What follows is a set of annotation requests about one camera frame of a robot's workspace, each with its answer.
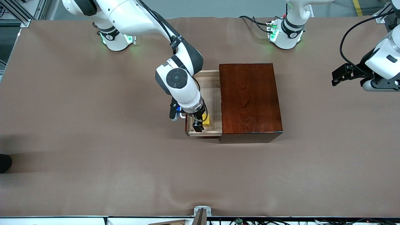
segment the brown table surface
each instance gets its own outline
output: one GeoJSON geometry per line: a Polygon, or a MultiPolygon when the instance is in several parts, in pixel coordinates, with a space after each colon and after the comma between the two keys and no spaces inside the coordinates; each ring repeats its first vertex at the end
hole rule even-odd
{"type": "MultiPolygon", "coordinates": [[[[365,19],[311,18],[291,50],[239,18],[171,24],[204,57],[274,64],[284,133],[269,144],[189,138],[168,118],[154,80],[171,56],[161,35],[108,50],[90,21],[32,21],[0,88],[0,215],[214,215],[398,217],[398,93],[331,86],[339,43],[365,19]]],[[[385,35],[371,21],[350,33],[358,61],[385,35]]]]}

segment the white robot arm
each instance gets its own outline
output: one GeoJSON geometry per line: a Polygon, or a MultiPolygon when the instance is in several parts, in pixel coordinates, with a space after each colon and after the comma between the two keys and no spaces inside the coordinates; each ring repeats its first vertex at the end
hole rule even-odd
{"type": "Polygon", "coordinates": [[[165,93],[172,95],[170,119],[175,121],[179,113],[187,113],[195,119],[195,131],[203,130],[202,114],[206,106],[192,78],[202,69],[203,57],[162,16],[142,0],[62,2],[72,14],[90,17],[103,42],[113,51],[125,49],[132,43],[131,36],[159,33],[166,37],[174,54],[156,69],[156,81],[165,93]]]}
{"type": "MultiPolygon", "coordinates": [[[[390,4],[393,12],[386,14],[395,13],[400,18],[400,0],[390,0],[390,4]]],[[[361,23],[373,20],[375,17],[354,25],[350,30],[361,23]]],[[[336,86],[345,80],[364,78],[360,81],[360,84],[366,91],[400,91],[400,26],[396,26],[390,31],[357,65],[345,57],[343,58],[347,63],[332,72],[332,86],[336,86]]]]}
{"type": "Polygon", "coordinates": [[[335,0],[285,0],[288,12],[284,18],[278,18],[267,24],[270,42],[282,49],[291,49],[303,34],[303,28],[310,18],[309,5],[327,4],[335,0]]]}

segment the metal frame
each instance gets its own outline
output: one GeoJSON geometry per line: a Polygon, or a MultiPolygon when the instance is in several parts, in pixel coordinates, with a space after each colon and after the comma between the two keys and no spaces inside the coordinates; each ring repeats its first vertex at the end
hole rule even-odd
{"type": "Polygon", "coordinates": [[[5,63],[3,60],[0,59],[0,66],[4,68],[0,69],[0,82],[1,82],[1,79],[3,79],[4,72],[6,71],[7,63],[5,63]]]}
{"type": "MultiPolygon", "coordinates": [[[[238,216],[235,217],[206,217],[201,219],[200,224],[205,225],[232,225],[233,221],[235,221],[238,216]]],[[[253,225],[253,221],[275,221],[276,225],[324,225],[326,222],[321,222],[322,220],[329,220],[333,222],[342,223],[346,221],[347,223],[355,222],[362,217],[243,217],[239,216],[239,218],[246,220],[250,225],[253,225]]],[[[399,218],[370,218],[374,220],[378,220],[380,222],[386,223],[386,225],[399,225],[399,223],[394,223],[393,221],[398,221],[399,218]]],[[[136,217],[124,217],[124,216],[55,216],[55,217],[0,217],[0,224],[2,225],[32,225],[32,224],[41,224],[41,225],[80,225],[80,224],[91,224],[91,225],[148,225],[151,223],[160,223],[174,220],[185,220],[187,225],[197,225],[195,223],[196,218],[193,216],[136,216],[136,217]]],[[[355,225],[379,225],[374,222],[359,222],[355,225]]]]}
{"type": "MultiPolygon", "coordinates": [[[[379,15],[381,15],[381,14],[388,13],[388,12],[391,11],[391,10],[392,10],[392,5],[390,4],[390,2],[387,2],[387,3],[385,4],[385,6],[384,6],[381,10],[377,11],[377,12],[374,13],[372,16],[379,16],[379,15]]],[[[376,18],[375,21],[376,21],[376,23],[378,23],[378,24],[384,24],[384,23],[385,23],[385,18],[386,18],[386,17],[387,17],[387,16],[383,16],[383,17],[376,18]]]]}
{"type": "Polygon", "coordinates": [[[43,14],[44,5],[47,0],[39,0],[38,6],[34,15],[30,14],[16,0],[2,0],[0,4],[16,19],[15,20],[0,20],[0,26],[21,26],[28,27],[30,20],[39,20],[43,14]]]}

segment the yellow block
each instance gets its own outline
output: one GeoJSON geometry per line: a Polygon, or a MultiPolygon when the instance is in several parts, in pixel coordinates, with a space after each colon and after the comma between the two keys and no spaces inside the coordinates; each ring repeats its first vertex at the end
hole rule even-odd
{"type": "Polygon", "coordinates": [[[209,127],[210,126],[210,115],[209,114],[203,114],[203,120],[206,118],[206,116],[208,115],[207,119],[205,121],[203,121],[203,127],[209,127]]]}

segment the wooden box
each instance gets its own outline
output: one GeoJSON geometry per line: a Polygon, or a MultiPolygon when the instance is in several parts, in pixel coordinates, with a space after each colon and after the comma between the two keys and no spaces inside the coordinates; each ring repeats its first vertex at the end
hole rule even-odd
{"type": "Polygon", "coordinates": [[[208,108],[210,126],[192,137],[219,137],[220,143],[268,143],[283,132],[272,63],[220,64],[219,70],[195,75],[208,108]]]}

